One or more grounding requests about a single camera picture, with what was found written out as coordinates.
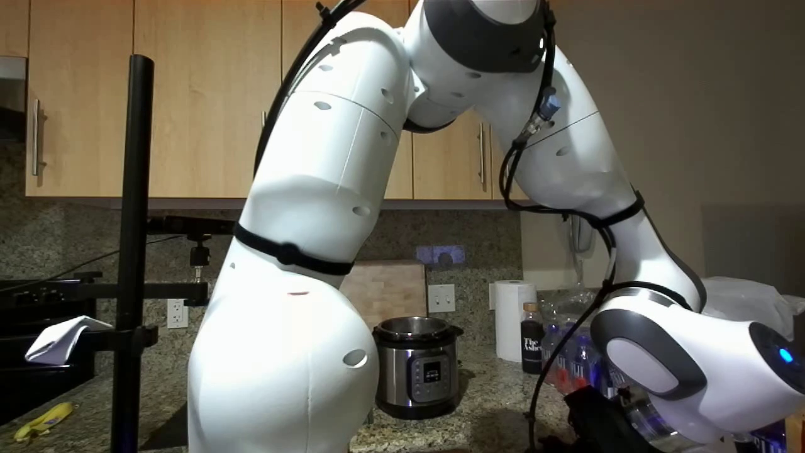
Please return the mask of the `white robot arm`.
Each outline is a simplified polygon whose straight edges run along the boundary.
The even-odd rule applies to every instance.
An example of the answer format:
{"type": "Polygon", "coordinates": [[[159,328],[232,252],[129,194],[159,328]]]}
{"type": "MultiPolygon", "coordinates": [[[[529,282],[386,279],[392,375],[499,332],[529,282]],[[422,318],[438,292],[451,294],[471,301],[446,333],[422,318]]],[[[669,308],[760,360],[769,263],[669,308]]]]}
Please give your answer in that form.
{"type": "Polygon", "coordinates": [[[525,208],[610,247],[591,337],[684,437],[802,404],[794,345],[710,308],[656,233],[603,118],[554,39],[549,0],[418,0],[406,25],[338,8],[281,84],[188,357],[188,453],[342,453],[379,376],[342,276],[373,233],[397,140],[477,113],[516,155],[525,208]]]}

